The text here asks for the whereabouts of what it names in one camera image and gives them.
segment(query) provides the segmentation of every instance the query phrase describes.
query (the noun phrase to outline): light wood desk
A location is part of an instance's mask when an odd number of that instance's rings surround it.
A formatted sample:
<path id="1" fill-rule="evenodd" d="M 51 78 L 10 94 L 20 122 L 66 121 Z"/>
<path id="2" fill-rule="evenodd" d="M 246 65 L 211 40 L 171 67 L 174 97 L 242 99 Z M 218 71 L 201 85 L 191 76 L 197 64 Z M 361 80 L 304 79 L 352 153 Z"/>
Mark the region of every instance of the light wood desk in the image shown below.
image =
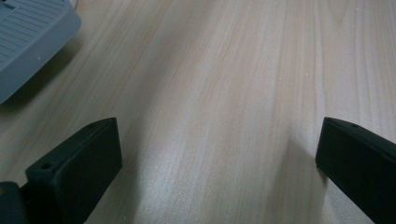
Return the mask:
<path id="1" fill-rule="evenodd" d="M 0 106 L 0 179 L 117 117 L 87 223 L 371 223 L 314 162 L 325 116 L 396 142 L 396 2 L 80 0 L 82 27 Z"/>

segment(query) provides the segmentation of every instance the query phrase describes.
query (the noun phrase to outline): gray plastic tray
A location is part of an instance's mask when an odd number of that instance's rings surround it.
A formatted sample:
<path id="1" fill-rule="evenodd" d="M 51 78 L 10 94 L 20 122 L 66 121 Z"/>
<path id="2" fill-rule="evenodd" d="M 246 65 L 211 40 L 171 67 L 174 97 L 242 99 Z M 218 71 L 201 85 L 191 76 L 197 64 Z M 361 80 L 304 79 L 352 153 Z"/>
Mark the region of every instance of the gray plastic tray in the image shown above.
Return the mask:
<path id="1" fill-rule="evenodd" d="M 0 0 L 0 104 L 78 31 L 68 0 Z"/>

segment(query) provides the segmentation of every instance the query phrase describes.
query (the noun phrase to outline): wood grain surface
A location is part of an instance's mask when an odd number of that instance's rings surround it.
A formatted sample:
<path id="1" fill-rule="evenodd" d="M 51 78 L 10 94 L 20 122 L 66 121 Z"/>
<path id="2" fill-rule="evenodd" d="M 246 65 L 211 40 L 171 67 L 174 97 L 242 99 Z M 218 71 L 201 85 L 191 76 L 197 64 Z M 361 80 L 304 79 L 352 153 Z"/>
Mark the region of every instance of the wood grain surface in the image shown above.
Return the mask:
<path id="1" fill-rule="evenodd" d="M 371 223 L 314 162 L 325 116 L 396 142 L 392 0 L 80 0 L 82 27 L 0 106 L 0 179 L 116 117 L 87 223 Z"/>

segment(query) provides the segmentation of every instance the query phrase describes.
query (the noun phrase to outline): gray plastic object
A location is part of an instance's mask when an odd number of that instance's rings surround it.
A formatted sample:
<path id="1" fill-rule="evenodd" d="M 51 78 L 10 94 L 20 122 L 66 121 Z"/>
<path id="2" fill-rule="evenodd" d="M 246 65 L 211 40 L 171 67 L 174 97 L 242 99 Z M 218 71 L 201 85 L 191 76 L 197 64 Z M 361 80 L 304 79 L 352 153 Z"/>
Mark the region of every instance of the gray plastic object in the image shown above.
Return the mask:
<path id="1" fill-rule="evenodd" d="M 69 0 L 0 0 L 0 104 L 79 30 Z"/>

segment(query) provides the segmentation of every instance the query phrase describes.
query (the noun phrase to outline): black plastic piece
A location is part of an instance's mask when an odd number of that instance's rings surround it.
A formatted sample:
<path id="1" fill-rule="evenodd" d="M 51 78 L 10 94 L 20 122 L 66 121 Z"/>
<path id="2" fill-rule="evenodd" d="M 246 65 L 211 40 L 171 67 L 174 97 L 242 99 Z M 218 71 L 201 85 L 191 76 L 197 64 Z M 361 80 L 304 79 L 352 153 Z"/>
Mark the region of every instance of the black plastic piece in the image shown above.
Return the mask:
<path id="1" fill-rule="evenodd" d="M 359 125 L 325 118 L 318 168 L 373 222 L 396 223 L 396 145 Z"/>
<path id="2" fill-rule="evenodd" d="M 13 182 L 0 183 L 0 223 L 28 224 L 20 189 Z"/>
<path id="3" fill-rule="evenodd" d="M 29 223 L 84 223 L 120 168 L 116 119 L 82 128 L 26 170 L 21 195 Z"/>

